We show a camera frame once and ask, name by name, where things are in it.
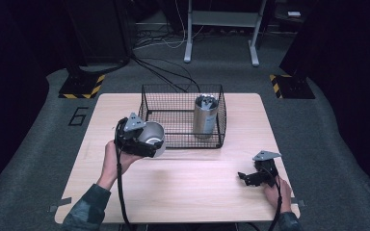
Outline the white metal desk frame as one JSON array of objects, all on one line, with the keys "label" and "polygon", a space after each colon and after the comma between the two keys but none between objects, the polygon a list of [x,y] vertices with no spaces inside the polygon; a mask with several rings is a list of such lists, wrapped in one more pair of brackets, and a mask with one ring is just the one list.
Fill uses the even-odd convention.
[{"label": "white metal desk frame", "polygon": [[259,60],[256,51],[256,41],[266,4],[267,0],[260,0],[259,10],[253,13],[210,12],[194,10],[193,0],[188,0],[187,40],[183,61],[188,64],[192,60],[193,27],[195,25],[244,27],[254,29],[252,38],[248,41],[248,46],[251,54],[251,64],[254,67],[258,67]]}]

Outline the person's left hand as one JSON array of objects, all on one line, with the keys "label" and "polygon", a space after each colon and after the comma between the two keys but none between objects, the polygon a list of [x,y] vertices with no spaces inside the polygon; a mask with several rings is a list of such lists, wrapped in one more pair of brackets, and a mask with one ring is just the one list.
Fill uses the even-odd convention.
[{"label": "person's left hand", "polygon": [[121,173],[124,173],[138,160],[141,160],[140,156],[126,154],[125,152],[122,152],[120,154],[120,159],[118,159],[114,142],[108,141],[105,145],[105,155],[101,174],[96,184],[109,191],[118,178],[118,170],[120,169]]}]

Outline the tall silver metal canister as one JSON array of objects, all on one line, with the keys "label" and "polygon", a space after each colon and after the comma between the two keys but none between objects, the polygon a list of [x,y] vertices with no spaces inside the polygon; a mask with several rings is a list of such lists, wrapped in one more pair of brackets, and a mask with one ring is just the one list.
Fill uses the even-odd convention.
[{"label": "tall silver metal canister", "polygon": [[219,101],[213,95],[201,94],[195,100],[193,133],[198,139],[208,139],[214,134]]}]

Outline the dark curtain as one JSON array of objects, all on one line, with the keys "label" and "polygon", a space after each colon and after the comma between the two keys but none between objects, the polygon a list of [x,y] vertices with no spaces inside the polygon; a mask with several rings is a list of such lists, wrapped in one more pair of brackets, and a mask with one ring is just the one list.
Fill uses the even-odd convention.
[{"label": "dark curtain", "polygon": [[370,0],[314,0],[280,67],[321,89],[370,177]]}]

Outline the black yellow striped stand base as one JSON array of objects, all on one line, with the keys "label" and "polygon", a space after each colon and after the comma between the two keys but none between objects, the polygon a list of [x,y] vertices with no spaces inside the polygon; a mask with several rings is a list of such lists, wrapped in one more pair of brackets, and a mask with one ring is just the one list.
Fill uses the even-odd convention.
[{"label": "black yellow striped stand base", "polygon": [[279,99],[314,99],[306,79],[295,78],[290,75],[270,76],[270,81],[276,97]]},{"label": "black yellow striped stand base", "polygon": [[104,79],[104,75],[88,76],[83,77],[79,80],[68,77],[60,88],[58,97],[67,99],[95,98],[101,88]]}]

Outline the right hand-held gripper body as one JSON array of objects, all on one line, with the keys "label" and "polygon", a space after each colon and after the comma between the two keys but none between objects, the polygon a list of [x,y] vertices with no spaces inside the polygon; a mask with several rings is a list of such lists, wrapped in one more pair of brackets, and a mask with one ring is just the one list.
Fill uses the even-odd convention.
[{"label": "right hand-held gripper body", "polygon": [[272,187],[276,183],[278,169],[274,158],[278,158],[280,156],[280,153],[262,150],[252,158],[256,169],[253,180],[253,184],[255,186],[265,183]]}]

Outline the person's right hand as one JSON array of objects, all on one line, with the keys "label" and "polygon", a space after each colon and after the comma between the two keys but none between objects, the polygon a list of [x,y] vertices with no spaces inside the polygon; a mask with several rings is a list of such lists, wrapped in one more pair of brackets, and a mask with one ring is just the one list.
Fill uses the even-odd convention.
[{"label": "person's right hand", "polygon": [[278,206],[278,198],[281,197],[281,205],[279,211],[283,213],[290,213],[292,189],[290,185],[279,176],[276,178],[276,184],[270,187],[264,186],[264,193],[268,202],[276,209]]}]

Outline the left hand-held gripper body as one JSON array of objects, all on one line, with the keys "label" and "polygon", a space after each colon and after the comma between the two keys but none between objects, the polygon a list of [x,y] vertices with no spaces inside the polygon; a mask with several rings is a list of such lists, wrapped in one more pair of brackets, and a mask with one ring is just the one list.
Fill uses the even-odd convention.
[{"label": "left hand-held gripper body", "polygon": [[140,140],[145,129],[145,122],[135,113],[122,118],[115,131],[116,147],[128,154],[153,158],[156,154],[156,146]]}]

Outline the black cabinet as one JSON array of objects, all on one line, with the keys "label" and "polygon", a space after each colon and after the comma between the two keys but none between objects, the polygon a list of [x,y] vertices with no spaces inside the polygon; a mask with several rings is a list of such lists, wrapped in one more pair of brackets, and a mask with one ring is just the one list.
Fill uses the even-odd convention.
[{"label": "black cabinet", "polygon": [[123,0],[65,0],[86,64],[129,62],[130,29]]}]

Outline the black wire basket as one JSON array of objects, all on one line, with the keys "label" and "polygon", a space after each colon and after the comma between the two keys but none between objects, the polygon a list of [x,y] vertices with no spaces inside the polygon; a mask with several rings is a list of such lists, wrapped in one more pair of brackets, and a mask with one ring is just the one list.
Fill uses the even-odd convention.
[{"label": "black wire basket", "polygon": [[[198,139],[193,133],[195,100],[201,94],[219,101],[214,134],[208,139]],[[225,142],[226,105],[220,84],[143,85],[139,117],[164,127],[167,148],[221,148]]]}]

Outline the silver metal mug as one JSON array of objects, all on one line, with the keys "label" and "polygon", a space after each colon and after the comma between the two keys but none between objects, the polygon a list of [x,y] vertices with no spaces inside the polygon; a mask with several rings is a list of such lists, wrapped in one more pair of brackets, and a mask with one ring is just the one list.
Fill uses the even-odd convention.
[{"label": "silver metal mug", "polygon": [[166,150],[166,141],[165,141],[165,131],[162,125],[154,121],[147,121],[141,135],[138,137],[138,140],[141,144],[145,145],[145,156],[149,157],[149,146],[146,144],[149,140],[160,140],[165,142]]}]

